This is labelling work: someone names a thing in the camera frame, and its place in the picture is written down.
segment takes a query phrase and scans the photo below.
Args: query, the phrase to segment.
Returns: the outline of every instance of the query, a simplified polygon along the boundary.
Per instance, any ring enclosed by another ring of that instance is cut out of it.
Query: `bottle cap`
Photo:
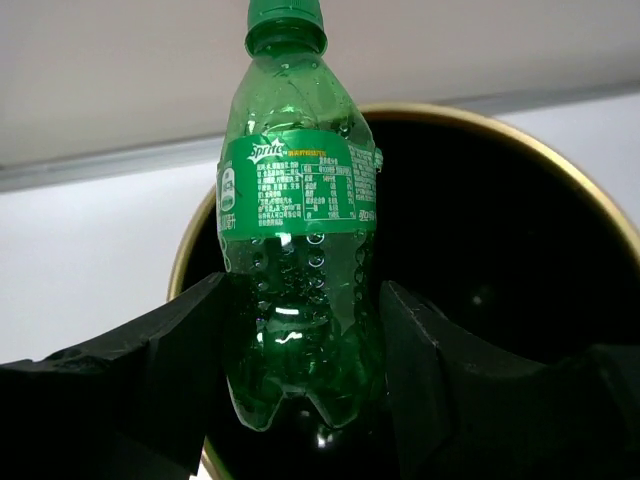
[[[285,19],[303,20],[316,27],[319,32],[320,53],[327,48],[327,37],[324,34],[324,21],[319,0],[250,0],[247,35],[247,49],[252,53],[249,40],[251,32],[267,22]]]

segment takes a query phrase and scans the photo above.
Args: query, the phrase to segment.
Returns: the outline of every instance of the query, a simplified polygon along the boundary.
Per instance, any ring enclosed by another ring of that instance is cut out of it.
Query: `bottle body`
[[[287,46],[256,56],[233,101],[217,185],[225,266],[246,280],[225,326],[224,368],[254,430],[293,396],[343,427],[382,386],[367,288],[378,160],[319,55]]]

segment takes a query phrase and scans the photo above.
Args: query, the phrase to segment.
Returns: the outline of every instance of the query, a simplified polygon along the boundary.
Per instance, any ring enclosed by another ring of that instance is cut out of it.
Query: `bottle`
[[[225,326],[227,383],[238,418],[255,431],[294,397],[339,429],[384,379],[367,288],[382,156],[322,60],[318,0],[251,0],[248,26],[253,62],[217,177],[225,268],[246,282]]]

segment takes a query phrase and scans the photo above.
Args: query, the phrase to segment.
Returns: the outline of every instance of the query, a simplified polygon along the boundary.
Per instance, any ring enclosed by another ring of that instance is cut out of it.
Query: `round container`
[[[470,332],[543,363],[593,343],[640,343],[640,237],[569,161],[454,108],[363,113],[385,157],[377,281],[395,280]],[[224,271],[214,190],[185,233],[168,298],[213,271]],[[212,478],[231,478],[209,442],[203,463]]]

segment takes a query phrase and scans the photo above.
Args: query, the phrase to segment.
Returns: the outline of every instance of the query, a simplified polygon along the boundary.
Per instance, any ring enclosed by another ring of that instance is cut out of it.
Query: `bottle label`
[[[332,132],[239,138],[218,166],[218,232],[233,241],[375,230],[381,166],[380,150]]]

